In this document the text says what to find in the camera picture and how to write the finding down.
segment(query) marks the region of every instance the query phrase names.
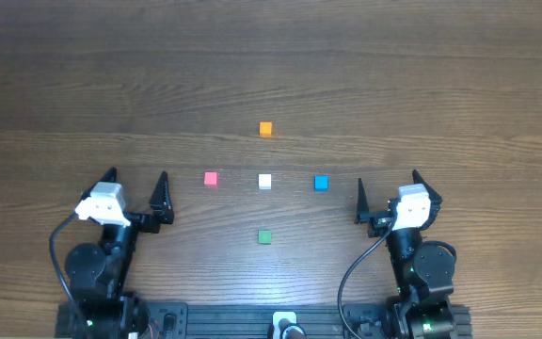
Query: pink cube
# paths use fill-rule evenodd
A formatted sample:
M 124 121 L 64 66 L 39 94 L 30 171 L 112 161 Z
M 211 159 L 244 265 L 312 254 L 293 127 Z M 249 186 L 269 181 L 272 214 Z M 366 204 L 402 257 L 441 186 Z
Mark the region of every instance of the pink cube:
M 206 187 L 218 187 L 218 173 L 217 172 L 205 172 L 204 173 L 204 186 L 206 186 Z

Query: orange cube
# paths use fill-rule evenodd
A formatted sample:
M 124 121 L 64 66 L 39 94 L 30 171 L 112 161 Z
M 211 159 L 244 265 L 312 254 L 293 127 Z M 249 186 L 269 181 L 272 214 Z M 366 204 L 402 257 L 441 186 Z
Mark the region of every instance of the orange cube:
M 261 137 L 272 137 L 273 136 L 273 122 L 271 121 L 261 121 Z

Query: colored block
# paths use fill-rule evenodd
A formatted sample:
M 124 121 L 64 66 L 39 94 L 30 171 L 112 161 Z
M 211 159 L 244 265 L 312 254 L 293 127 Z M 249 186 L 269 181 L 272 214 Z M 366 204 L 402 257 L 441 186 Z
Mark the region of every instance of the colored block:
M 204 186 L 206 186 L 206 187 L 218 187 L 218 173 L 217 172 L 205 172 L 204 173 Z
M 259 174 L 259 189 L 271 189 L 271 174 Z
M 317 192 L 325 192 L 328 188 L 327 175 L 315 175 L 315 190 Z
M 273 122 L 271 121 L 261 121 L 261 129 L 259 131 L 261 137 L 272 137 L 273 136 Z
M 265 230 L 259 231 L 259 244 L 271 245 L 271 231 L 265 231 Z

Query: wooden table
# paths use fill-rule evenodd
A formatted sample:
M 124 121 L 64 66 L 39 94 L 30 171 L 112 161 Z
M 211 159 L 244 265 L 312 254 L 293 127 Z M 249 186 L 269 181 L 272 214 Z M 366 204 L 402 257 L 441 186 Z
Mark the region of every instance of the wooden table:
M 542 1 L 0 1 L 0 335 L 53 334 L 48 236 L 110 166 L 133 211 L 168 171 L 177 210 L 129 287 L 197 304 L 333 304 L 357 178 L 383 209 L 418 169 L 476 337 L 542 338 Z M 395 293 L 380 250 L 345 298 Z

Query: cable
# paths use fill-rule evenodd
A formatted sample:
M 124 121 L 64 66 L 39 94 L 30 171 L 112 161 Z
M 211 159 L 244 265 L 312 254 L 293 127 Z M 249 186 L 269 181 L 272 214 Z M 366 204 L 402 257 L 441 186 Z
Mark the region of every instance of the cable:
M 344 286 L 346 285 L 346 280 L 348 280 L 348 277 L 350 274 L 357 268 L 357 265 L 362 262 L 365 258 L 367 258 L 368 255 L 370 255 L 386 238 L 388 237 L 388 234 L 392 232 L 392 228 L 394 227 L 394 223 L 396 222 L 396 216 L 392 218 L 392 222 L 388 227 L 388 230 L 382 236 L 380 236 L 377 241 L 368 249 L 366 250 L 355 262 L 353 265 L 351 265 L 348 270 L 346 270 L 346 273 L 344 273 L 343 280 L 340 282 L 340 287 L 338 288 L 338 312 L 340 313 L 340 318 L 343 321 L 344 327 L 355 337 L 355 339 L 361 339 L 353 329 L 351 329 L 350 325 L 348 325 L 348 322 L 346 321 L 346 317 L 344 317 L 344 310 L 343 310 L 343 292 L 344 292 Z
M 59 224 L 54 231 L 52 232 L 52 235 L 49 237 L 49 255 L 52 257 L 52 263 L 54 264 L 54 270 L 56 271 L 57 279 L 60 280 L 60 283 L 62 284 L 62 288 L 64 289 L 64 292 L 68 296 L 68 300 L 70 302 L 70 309 L 76 314 L 76 317 L 78 318 L 78 322 L 81 327 L 85 327 L 87 325 L 87 322 L 85 318 L 83 317 L 83 314 L 81 313 L 81 310 L 77 307 L 74 298 L 71 294 L 71 289 L 68 287 L 68 284 L 66 283 L 66 279 L 64 279 L 64 274 L 62 274 L 62 269 L 60 268 L 60 264 L 57 261 L 56 257 L 56 236 L 60 233 L 66 227 L 71 221 L 76 217 L 76 214 L 72 212 L 64 221 L 62 221 L 61 224 Z M 85 334 L 87 338 L 89 338 L 88 329 L 85 329 Z

